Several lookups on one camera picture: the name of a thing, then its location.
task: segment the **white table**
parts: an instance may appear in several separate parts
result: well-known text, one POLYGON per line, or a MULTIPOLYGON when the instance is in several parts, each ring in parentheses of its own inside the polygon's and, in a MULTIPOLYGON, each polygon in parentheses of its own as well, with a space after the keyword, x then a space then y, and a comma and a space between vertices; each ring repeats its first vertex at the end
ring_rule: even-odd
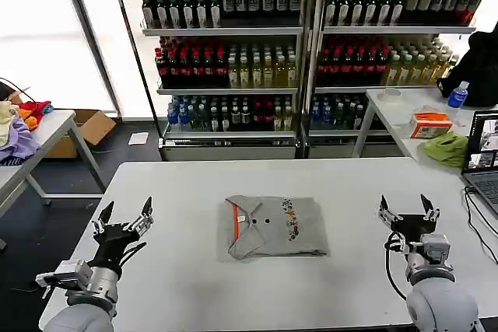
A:
POLYGON ((33 138, 40 144, 40 149, 24 164, 20 166, 0 166, 0 217, 9 210, 12 203, 30 184, 34 190, 48 203, 52 198, 94 198, 102 197, 102 194, 46 194, 41 186, 30 175, 35 166, 48 154, 51 148, 67 133, 77 147, 79 154, 92 173, 99 189, 104 192, 106 184, 100 176, 97 165, 91 151, 85 143, 81 132, 76 126, 73 118, 74 110, 54 110, 45 114, 33 131, 33 138))
MULTIPOLYGON (((462 182, 442 174, 410 158, 122 164, 93 217, 115 201, 111 222, 127 222, 152 196, 155 222, 143 237, 148 245, 124 266, 114 329, 296 330, 411 323, 385 274, 389 229, 376 216, 382 194, 398 213, 422 212, 420 193, 440 208, 437 228, 451 242, 458 282, 477 300, 481 317, 498 316, 498 267, 467 227, 462 182), (314 197, 323 210, 330 256, 236 262, 220 244, 218 227, 219 204, 232 194, 314 197)), ((477 218, 475 224, 491 241, 477 218)), ((72 258, 91 260, 96 249, 89 224, 72 258)), ((407 293, 405 259, 391 257, 395 281, 407 293)), ((40 328, 65 307, 64 294, 56 289, 40 328)))
MULTIPOLYGON (((426 156, 420 145, 427 139, 412 139, 406 131, 406 124, 410 122, 412 115, 420 111, 424 106, 435 108, 439 111, 446 112, 448 109, 447 98, 443 98, 441 92, 436 87, 420 89, 403 89, 401 88, 401 100, 395 103, 387 103, 379 98, 383 89, 369 89, 366 91, 366 97, 369 100, 362 126, 356 139, 355 148, 352 157, 360 157, 365 145, 365 139, 368 135, 370 125, 376 114, 388 130, 391 137, 395 140, 403 155, 412 157, 418 163, 445 169, 446 171, 455 171, 456 168, 443 166, 434 159, 426 156)), ((473 110, 462 108, 459 110, 457 120, 460 126, 453 126, 452 131, 467 136, 472 126, 473 110)))

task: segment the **gray polo shirt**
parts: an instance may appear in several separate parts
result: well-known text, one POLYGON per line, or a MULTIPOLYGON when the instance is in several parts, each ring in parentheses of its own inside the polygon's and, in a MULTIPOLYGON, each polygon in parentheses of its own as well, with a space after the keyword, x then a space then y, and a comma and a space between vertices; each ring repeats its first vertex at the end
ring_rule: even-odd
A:
POLYGON ((226 205, 226 213, 238 224, 238 238, 235 229, 228 249, 235 259, 329 252, 321 208, 311 197, 234 195, 226 205))

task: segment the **shelf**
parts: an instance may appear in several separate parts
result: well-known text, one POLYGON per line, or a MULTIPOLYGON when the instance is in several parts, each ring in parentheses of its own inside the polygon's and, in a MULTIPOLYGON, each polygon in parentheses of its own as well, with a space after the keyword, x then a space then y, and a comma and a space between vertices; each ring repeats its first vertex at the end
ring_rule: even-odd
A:
POLYGON ((426 89, 435 86, 358 86, 358 87, 316 87, 314 93, 365 93, 368 89, 426 89))
POLYGON ((160 95, 293 95, 297 88, 288 89, 158 89, 160 95))
POLYGON ((292 131, 165 132, 164 140, 293 139, 292 131))
POLYGON ((467 26, 326 26, 323 34, 472 34, 467 26))
POLYGON ((300 26, 209 27, 197 29, 142 29, 146 37, 215 37, 229 35, 300 35, 300 26))
MULTIPOLYGON (((356 138, 359 130, 310 130, 308 138, 356 138)), ((370 130, 368 136, 388 136, 387 130, 370 130)))

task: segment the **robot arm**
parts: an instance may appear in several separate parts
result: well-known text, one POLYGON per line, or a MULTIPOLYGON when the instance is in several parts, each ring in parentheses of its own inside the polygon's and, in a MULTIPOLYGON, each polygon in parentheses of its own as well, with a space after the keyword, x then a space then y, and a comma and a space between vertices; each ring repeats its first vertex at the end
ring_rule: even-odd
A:
POLYGON ((412 291, 406 297, 409 315, 422 332, 484 332, 475 300, 455 282, 453 268, 446 265, 450 243, 434 233, 439 209, 421 195, 425 215, 396 215, 382 196, 381 220, 400 237, 386 250, 402 252, 407 261, 406 279, 412 291))
POLYGON ((67 289, 69 307, 63 309, 45 326, 49 332, 111 332, 111 319, 116 316, 117 282, 123 265, 141 250, 140 240, 153 224, 152 198, 133 222, 108 225, 114 202, 111 202, 93 222, 93 238, 99 243, 95 257, 84 260, 63 260, 54 272, 39 274, 41 287, 67 289))

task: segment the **white paper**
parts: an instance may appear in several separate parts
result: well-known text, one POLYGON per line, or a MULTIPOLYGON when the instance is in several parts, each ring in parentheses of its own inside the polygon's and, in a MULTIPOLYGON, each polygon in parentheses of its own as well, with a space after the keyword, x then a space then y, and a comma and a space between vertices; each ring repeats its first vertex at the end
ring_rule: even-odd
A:
POLYGON ((148 132, 135 132, 130 137, 128 145, 145 144, 147 142, 148 137, 149 137, 148 132))

